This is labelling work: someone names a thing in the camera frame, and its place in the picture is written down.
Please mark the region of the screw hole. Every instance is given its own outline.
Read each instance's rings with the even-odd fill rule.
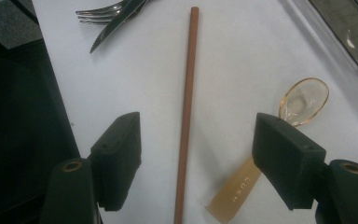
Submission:
[[[64,172],[73,172],[73,171],[80,169],[81,166],[82,166],[82,163],[80,161],[71,161],[71,162],[66,163],[62,167],[62,170]]]
[[[345,162],[341,164],[341,168],[350,173],[358,175],[358,166],[355,164]]]

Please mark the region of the black object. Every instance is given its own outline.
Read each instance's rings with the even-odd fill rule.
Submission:
[[[290,210],[311,208],[318,223],[358,224],[358,163],[324,163],[325,149],[282,119],[258,113],[253,156]]]
[[[79,157],[43,40],[0,54],[0,223],[36,223],[51,169]]]
[[[22,13],[24,13],[24,15],[27,16],[31,21],[39,25],[37,17],[32,12],[30,12],[19,0],[10,0],[10,2],[13,3],[13,5],[16,6]]]
[[[88,160],[69,160],[54,168],[40,223],[100,223],[97,202],[106,211],[120,209],[141,164],[141,150],[139,113],[116,119]]]

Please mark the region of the knife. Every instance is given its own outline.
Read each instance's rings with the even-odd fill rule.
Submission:
[[[101,31],[97,39],[92,44],[89,53],[92,53],[100,44],[112,34],[118,26],[120,26],[138,7],[140,7],[147,0],[130,0],[130,2],[124,6],[120,13],[118,13],[107,26]]]

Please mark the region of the spoon bowl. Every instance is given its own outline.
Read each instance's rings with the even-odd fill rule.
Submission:
[[[279,117],[294,127],[307,123],[324,107],[328,95],[328,87],[320,79],[302,79],[282,98]]]

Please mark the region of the spoon handle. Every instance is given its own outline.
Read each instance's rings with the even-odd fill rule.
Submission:
[[[206,207],[208,212],[221,223],[228,223],[240,210],[260,175],[261,171],[250,157],[214,196]]]

